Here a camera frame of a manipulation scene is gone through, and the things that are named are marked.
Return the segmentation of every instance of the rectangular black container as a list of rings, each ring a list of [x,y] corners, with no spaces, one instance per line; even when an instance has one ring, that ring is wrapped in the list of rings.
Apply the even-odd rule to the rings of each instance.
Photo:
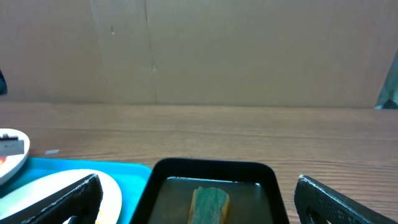
[[[132,224],[187,224],[193,191],[229,194],[227,224],[289,223],[274,171],[255,162],[164,159],[152,171]]]

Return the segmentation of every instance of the wooden table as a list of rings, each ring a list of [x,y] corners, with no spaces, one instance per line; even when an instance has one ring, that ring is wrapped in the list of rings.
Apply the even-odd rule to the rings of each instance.
[[[0,103],[0,126],[25,132],[32,156],[261,162],[275,170],[292,223],[299,174],[398,220],[398,111]]]

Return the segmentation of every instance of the black object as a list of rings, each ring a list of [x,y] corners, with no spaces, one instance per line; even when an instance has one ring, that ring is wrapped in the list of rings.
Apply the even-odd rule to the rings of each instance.
[[[396,102],[392,101],[391,99],[388,99],[384,105],[383,109],[398,109],[398,105]]]
[[[96,174],[90,174],[47,198],[5,219],[0,224],[94,224],[102,201],[102,187]]]
[[[303,224],[396,223],[306,175],[298,180],[294,203]]]
[[[149,222],[159,191],[170,177],[259,184],[266,193],[272,222],[280,224],[289,223],[276,176],[270,167],[255,162],[207,161],[197,159],[164,159],[158,162],[149,177],[144,193],[130,223],[144,224]],[[192,199],[192,193],[193,191],[190,194],[188,206]]]
[[[0,70],[0,95],[5,95],[7,94],[7,83],[6,79],[4,78],[4,75],[2,75],[2,72]]]
[[[10,141],[10,140],[18,140],[17,136],[8,136],[8,134],[3,134],[0,136],[0,141]]]

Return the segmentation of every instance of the cardboard backdrop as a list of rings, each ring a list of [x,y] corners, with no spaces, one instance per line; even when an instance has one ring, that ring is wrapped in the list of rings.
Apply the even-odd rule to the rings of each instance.
[[[372,108],[396,0],[2,0],[1,101]]]

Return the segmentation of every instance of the blue tray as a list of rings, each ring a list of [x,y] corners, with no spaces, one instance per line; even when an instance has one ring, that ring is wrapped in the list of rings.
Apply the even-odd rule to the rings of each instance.
[[[149,167],[140,164],[30,157],[14,177],[0,186],[0,198],[33,180],[70,169],[99,170],[118,183],[123,200],[118,224],[130,222],[151,173]]]

